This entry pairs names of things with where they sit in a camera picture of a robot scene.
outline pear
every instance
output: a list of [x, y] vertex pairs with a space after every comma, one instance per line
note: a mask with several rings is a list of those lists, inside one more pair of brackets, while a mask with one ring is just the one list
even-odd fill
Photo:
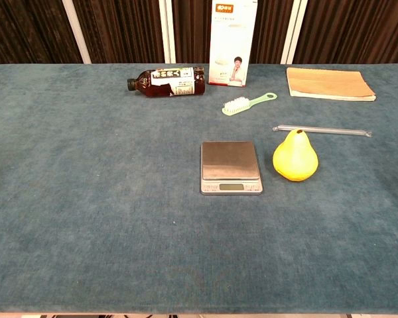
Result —
[[302, 130], [291, 131], [274, 151], [274, 169], [290, 181], [303, 181], [313, 175], [318, 158], [310, 140]]

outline digital scale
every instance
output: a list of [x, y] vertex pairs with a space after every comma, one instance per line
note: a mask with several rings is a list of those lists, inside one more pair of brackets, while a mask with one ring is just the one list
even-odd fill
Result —
[[257, 195], [263, 191], [251, 141], [206, 141], [201, 149], [200, 190], [205, 195]]

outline notebook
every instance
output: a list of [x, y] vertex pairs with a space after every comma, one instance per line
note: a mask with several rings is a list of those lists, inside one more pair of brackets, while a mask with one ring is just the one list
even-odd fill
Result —
[[360, 72], [287, 68], [286, 73], [291, 96], [340, 101], [376, 99]]

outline brown curtain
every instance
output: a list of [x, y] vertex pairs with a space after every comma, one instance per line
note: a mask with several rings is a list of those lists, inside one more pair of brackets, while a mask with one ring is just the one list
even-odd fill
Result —
[[172, 0], [174, 42], [178, 63], [210, 60], [212, 0]]
[[61, 0], [0, 0], [3, 63], [82, 63]]
[[308, 0], [294, 63], [398, 63], [398, 0]]
[[[280, 63], [293, 0], [259, 0], [251, 63]], [[212, 0], [172, 0], [176, 61], [208, 63]]]
[[258, 0], [251, 63], [280, 63], [293, 0]]
[[92, 63], [164, 62], [159, 0], [74, 0]]

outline brown bottle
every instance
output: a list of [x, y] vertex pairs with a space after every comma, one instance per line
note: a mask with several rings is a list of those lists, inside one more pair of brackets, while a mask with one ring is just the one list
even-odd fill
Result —
[[202, 95], [205, 92], [205, 71], [194, 68], [163, 68], [144, 71], [137, 79], [127, 80], [129, 91], [139, 90], [147, 97]]

